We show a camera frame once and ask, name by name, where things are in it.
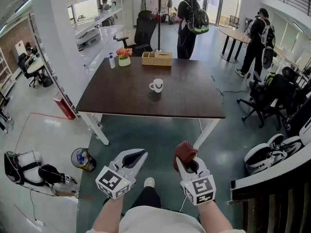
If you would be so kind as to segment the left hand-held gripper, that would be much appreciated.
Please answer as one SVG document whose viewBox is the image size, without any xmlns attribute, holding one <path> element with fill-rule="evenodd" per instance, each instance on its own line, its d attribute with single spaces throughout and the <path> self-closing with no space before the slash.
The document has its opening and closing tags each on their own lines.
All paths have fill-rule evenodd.
<svg viewBox="0 0 311 233">
<path fill-rule="evenodd" d="M 131 190 L 136 183 L 148 153 L 145 149 L 130 149 L 119 153 L 109 166 L 104 166 L 95 182 L 97 187 L 112 199 Z"/>
</svg>

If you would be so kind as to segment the reddish-brown knitted cloth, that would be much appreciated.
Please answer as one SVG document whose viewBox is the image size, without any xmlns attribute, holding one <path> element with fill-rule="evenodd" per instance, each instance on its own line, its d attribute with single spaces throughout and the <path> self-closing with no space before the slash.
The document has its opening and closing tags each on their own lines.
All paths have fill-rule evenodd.
<svg viewBox="0 0 311 233">
<path fill-rule="evenodd" d="M 179 158 L 180 161 L 185 164 L 186 168 L 190 166 L 190 162 L 197 155 L 198 150 L 194 149 L 188 141 L 183 141 L 180 143 L 174 152 L 173 167 L 178 172 L 178 165 L 176 159 Z"/>
</svg>

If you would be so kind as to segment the white mug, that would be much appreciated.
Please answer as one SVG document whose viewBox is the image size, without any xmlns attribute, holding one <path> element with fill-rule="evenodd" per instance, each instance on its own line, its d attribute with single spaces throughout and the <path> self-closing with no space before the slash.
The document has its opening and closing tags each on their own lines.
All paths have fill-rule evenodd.
<svg viewBox="0 0 311 233">
<path fill-rule="evenodd" d="M 154 79 L 152 83 L 149 84 L 149 88 L 156 93 L 161 93 L 163 89 L 163 80 L 162 79 Z"/>
</svg>

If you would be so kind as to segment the person's left forearm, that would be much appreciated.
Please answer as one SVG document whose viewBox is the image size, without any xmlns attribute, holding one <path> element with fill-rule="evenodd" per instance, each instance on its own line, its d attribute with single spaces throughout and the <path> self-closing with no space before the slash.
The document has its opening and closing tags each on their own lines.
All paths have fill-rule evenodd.
<svg viewBox="0 0 311 233">
<path fill-rule="evenodd" d="M 109 199 L 102 207 L 93 223 L 92 229 L 96 232 L 118 233 L 124 196 Z"/>
</svg>

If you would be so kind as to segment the person's black trouser leg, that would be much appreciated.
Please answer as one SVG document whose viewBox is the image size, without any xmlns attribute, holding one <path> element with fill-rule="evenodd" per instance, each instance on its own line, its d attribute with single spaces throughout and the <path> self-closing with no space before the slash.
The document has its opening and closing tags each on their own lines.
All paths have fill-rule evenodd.
<svg viewBox="0 0 311 233">
<path fill-rule="evenodd" d="M 132 208 L 139 206 L 149 206 L 154 208 L 162 208 L 160 196 L 157 194 L 154 187 L 146 186 L 131 206 Z"/>
</svg>

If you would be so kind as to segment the black mesh trash bin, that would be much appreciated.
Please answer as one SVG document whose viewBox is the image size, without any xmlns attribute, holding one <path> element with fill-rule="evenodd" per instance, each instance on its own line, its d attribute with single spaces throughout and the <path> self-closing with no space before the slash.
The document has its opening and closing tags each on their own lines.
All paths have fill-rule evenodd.
<svg viewBox="0 0 311 233">
<path fill-rule="evenodd" d="M 72 164 L 85 171 L 92 172 L 96 168 L 95 159 L 89 154 L 88 148 L 77 148 L 71 154 Z"/>
</svg>

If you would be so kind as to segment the person's white shirt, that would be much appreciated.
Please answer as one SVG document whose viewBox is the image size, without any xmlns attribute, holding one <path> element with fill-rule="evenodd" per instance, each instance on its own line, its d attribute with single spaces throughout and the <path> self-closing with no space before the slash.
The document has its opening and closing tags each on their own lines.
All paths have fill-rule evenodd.
<svg viewBox="0 0 311 233">
<path fill-rule="evenodd" d="M 206 233 L 193 217 L 180 212 L 139 206 L 128 210 L 119 224 L 119 233 Z"/>
</svg>

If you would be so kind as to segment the white and black backpack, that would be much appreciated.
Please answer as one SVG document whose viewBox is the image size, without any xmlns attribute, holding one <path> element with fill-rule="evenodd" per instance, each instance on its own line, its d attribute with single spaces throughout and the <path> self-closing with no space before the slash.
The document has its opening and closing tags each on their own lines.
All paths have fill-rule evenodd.
<svg viewBox="0 0 311 233">
<path fill-rule="evenodd" d="M 39 168 L 43 164 L 42 155 L 39 152 L 29 151 L 25 153 L 4 153 L 4 170 L 6 176 L 14 183 L 33 186 L 44 186 L 44 180 L 39 176 Z"/>
</svg>

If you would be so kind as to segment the black office chair with clutter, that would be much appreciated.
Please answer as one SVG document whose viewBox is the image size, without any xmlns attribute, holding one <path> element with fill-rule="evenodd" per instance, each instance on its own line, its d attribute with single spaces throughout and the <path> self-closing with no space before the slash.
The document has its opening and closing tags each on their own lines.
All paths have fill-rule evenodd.
<svg viewBox="0 0 311 233">
<path fill-rule="evenodd" d="M 284 67 L 281 74 L 276 74 L 270 84 L 261 84 L 259 74 L 254 71 L 255 78 L 249 82 L 250 101 L 237 99 L 237 103 L 243 102 L 252 108 L 252 111 L 242 117 L 242 121 L 246 121 L 254 112 L 257 113 L 263 128 L 265 119 L 273 115 L 277 118 L 277 130 L 281 129 L 281 119 L 285 116 L 281 110 L 290 107 L 290 101 L 293 98 L 297 85 L 294 84 L 296 77 L 299 75 L 291 68 Z"/>
</svg>

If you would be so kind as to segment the small round white table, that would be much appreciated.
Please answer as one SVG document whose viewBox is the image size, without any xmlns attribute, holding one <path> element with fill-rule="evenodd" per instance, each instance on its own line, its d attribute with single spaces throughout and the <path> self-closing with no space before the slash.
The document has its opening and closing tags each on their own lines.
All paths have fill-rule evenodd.
<svg viewBox="0 0 311 233">
<path fill-rule="evenodd" d="M 43 86 L 46 87 L 46 83 L 45 80 L 41 77 L 39 71 L 41 69 L 45 68 L 44 66 L 44 62 L 42 60 L 42 58 L 38 58 L 37 60 L 35 60 L 27 69 L 27 73 L 28 74 L 33 74 L 35 73 L 39 79 L 41 80 L 41 82 L 43 83 Z"/>
</svg>

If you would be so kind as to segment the round wooden table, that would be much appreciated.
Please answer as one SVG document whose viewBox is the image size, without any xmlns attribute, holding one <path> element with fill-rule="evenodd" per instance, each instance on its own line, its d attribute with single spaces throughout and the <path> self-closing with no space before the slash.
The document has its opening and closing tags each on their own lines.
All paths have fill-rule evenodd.
<svg viewBox="0 0 311 233">
<path fill-rule="evenodd" d="M 226 36 L 224 47 L 222 52 L 220 53 L 220 57 L 229 63 L 236 64 L 238 62 L 238 56 L 240 54 L 243 44 L 248 45 L 251 39 L 243 33 L 227 27 L 219 27 L 218 30 Z M 230 38 L 232 38 L 231 48 L 229 52 L 226 52 L 226 48 Z M 235 56 L 232 57 L 233 50 L 237 42 L 239 42 L 239 46 Z"/>
</svg>

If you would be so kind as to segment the black swivel chair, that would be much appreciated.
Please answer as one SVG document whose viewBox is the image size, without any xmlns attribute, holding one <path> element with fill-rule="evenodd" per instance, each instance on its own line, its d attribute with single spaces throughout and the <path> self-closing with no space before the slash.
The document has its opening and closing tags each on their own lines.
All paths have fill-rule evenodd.
<svg viewBox="0 0 311 233">
<path fill-rule="evenodd" d="M 35 82 L 36 82 L 36 76 L 37 73 L 33 72 L 33 73 L 28 73 L 27 70 L 28 68 L 25 66 L 25 61 L 26 61 L 26 54 L 22 53 L 19 57 L 18 57 L 18 66 L 20 67 L 22 73 L 24 74 L 24 76 L 29 79 L 32 78 L 32 81 L 30 82 L 29 86 L 31 86 L 31 84 L 33 84 L 33 87 L 35 87 Z"/>
</svg>

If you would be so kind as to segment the green and black backpack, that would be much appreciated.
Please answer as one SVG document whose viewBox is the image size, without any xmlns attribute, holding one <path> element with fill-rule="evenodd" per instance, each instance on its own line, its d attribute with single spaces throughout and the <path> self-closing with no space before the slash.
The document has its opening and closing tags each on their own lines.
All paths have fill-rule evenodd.
<svg viewBox="0 0 311 233">
<path fill-rule="evenodd" d="M 196 35 L 204 34 L 209 31 L 209 18 L 207 12 L 201 8 L 194 11 L 193 31 Z"/>
</svg>

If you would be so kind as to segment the black mesh chair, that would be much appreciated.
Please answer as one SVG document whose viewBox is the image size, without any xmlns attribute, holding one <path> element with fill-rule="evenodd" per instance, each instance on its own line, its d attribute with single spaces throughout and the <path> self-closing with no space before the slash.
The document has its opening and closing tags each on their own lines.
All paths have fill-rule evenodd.
<svg viewBox="0 0 311 233">
<path fill-rule="evenodd" d="M 234 29 L 237 29 L 239 27 L 239 21 L 240 21 L 240 19 L 238 17 L 230 15 L 229 26 L 234 28 Z"/>
</svg>

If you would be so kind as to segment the dark wooden stair rail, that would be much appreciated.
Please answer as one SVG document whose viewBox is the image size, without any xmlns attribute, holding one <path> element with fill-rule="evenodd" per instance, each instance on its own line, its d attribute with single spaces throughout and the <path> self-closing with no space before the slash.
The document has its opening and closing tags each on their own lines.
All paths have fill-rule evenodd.
<svg viewBox="0 0 311 233">
<path fill-rule="evenodd" d="M 242 228 L 247 233 L 311 233 L 311 179 L 281 187 L 272 183 L 263 190 L 252 186 L 236 191 L 231 201 L 242 204 Z"/>
</svg>

